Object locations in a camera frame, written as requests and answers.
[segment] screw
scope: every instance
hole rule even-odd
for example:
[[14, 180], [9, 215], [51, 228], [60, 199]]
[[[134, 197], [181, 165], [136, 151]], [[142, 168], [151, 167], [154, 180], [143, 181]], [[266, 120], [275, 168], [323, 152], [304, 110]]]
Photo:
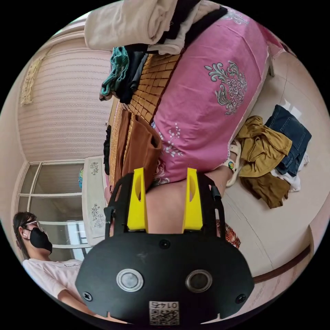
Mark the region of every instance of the screw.
[[82, 294], [82, 296], [84, 297], [85, 300], [87, 301], [92, 301], [93, 300], [93, 297], [88, 293], [88, 292], [84, 292]]
[[161, 240], [159, 242], [159, 247], [161, 249], [168, 249], [170, 247], [171, 243], [168, 240]]
[[245, 294], [241, 294], [239, 295], [236, 300], [235, 300], [235, 303], [237, 304], [241, 304], [242, 302], [244, 302], [246, 299], [246, 295]]

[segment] yellow mount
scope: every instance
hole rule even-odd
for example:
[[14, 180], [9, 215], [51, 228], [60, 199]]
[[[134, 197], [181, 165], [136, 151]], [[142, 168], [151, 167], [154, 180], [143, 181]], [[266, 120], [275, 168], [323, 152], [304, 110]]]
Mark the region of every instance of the yellow mount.
[[[182, 233], [185, 230], [201, 230], [203, 226], [197, 171], [188, 168], [185, 213]], [[134, 170], [127, 227], [130, 231], [145, 230], [148, 233], [148, 217], [145, 199], [144, 169]]]

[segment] jeans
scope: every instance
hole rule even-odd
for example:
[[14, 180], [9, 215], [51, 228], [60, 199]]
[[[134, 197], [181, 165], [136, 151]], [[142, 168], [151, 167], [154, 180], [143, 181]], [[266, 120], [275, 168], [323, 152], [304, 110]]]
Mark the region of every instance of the jeans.
[[265, 125], [284, 134], [292, 141], [289, 154], [283, 158], [276, 169], [281, 174], [289, 173], [291, 176], [296, 176], [312, 135], [295, 116], [280, 105], [275, 106], [272, 116]]

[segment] person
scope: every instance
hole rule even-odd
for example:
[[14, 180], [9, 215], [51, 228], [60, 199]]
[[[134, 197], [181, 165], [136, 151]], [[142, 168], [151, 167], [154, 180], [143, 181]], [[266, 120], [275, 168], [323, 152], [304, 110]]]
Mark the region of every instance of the person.
[[28, 258], [23, 261], [23, 267], [44, 291], [81, 312], [109, 321], [126, 323], [110, 315], [102, 317], [87, 308], [75, 286], [81, 261], [52, 261], [50, 254], [53, 245], [34, 214], [18, 212], [13, 219], [13, 227], [18, 246]]
[[[232, 186], [239, 172], [242, 147], [237, 140], [230, 144], [230, 156], [215, 170], [206, 173], [217, 186], [221, 197]], [[180, 234], [185, 212], [187, 180], [156, 186], [146, 193], [148, 232]]]

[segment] hand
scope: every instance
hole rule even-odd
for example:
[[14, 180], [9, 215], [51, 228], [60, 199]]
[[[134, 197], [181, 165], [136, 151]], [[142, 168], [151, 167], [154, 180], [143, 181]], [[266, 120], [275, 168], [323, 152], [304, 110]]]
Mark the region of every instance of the hand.
[[108, 313], [108, 316], [107, 316], [107, 317], [104, 317], [104, 316], [101, 316], [101, 315], [98, 315], [98, 314], [95, 314], [94, 316], [97, 317], [97, 318], [99, 318], [99, 319], [106, 320], [106, 321], [111, 321], [111, 322], [117, 322], [117, 323], [125, 323], [125, 324], [127, 324], [127, 322], [124, 322], [124, 321], [120, 321], [120, 320], [114, 319], [113, 317], [110, 316], [109, 313]]

